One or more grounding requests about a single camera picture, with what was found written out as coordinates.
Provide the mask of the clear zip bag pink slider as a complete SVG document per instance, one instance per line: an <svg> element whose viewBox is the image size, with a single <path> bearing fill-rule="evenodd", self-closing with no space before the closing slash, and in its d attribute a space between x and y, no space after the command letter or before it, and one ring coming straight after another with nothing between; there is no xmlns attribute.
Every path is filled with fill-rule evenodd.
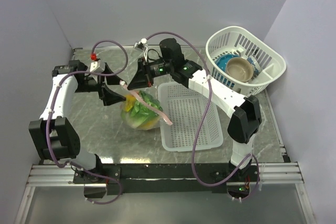
<svg viewBox="0 0 336 224"><path fill-rule="evenodd" d="M168 126L173 125L160 102L152 95L142 90L129 90L125 81L120 81L119 85L127 92L120 107L121 118L126 125L144 131L158 127L160 121Z"/></svg>

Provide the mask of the fake green lettuce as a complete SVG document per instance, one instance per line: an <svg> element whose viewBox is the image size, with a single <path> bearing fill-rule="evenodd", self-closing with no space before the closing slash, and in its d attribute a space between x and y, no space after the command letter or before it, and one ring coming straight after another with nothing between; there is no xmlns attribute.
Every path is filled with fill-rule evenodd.
<svg viewBox="0 0 336 224"><path fill-rule="evenodd" d="M149 93L140 90L137 91L137 94L148 105L156 108L157 110L163 111L160 102ZM131 121L134 123L144 123L145 121L156 118L158 115L136 100L134 107L131 109L131 112L129 112L129 116Z"/></svg>

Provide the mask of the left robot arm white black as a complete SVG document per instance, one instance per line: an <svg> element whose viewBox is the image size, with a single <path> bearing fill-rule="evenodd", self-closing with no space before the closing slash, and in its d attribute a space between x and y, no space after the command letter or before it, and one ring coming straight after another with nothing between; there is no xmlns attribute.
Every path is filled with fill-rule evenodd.
<svg viewBox="0 0 336 224"><path fill-rule="evenodd" d="M98 183L104 177L102 162L98 155L81 147L79 135L67 117L75 93L96 92L105 106L125 101L124 96L108 88L119 85L121 78L101 60L92 62L90 67L79 60L71 60L68 65L56 66L52 77L45 110L28 126L37 153L43 161L57 160L61 166L70 163L86 169L85 176L92 183Z"/></svg>

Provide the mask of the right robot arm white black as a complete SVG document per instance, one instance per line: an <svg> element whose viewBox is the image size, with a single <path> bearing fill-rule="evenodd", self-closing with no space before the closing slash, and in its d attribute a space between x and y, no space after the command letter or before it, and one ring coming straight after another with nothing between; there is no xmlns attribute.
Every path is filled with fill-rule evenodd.
<svg viewBox="0 0 336 224"><path fill-rule="evenodd" d="M261 124L258 99L233 91L212 78L200 65L185 59L174 38L160 42L161 56L157 60L149 61L145 38L136 42L134 48L143 55L138 59L138 69L128 85L130 90L150 87L154 78L169 74L175 82L203 95L226 113L230 119L227 132L233 139L229 173L233 180L242 181L248 175L254 137Z"/></svg>

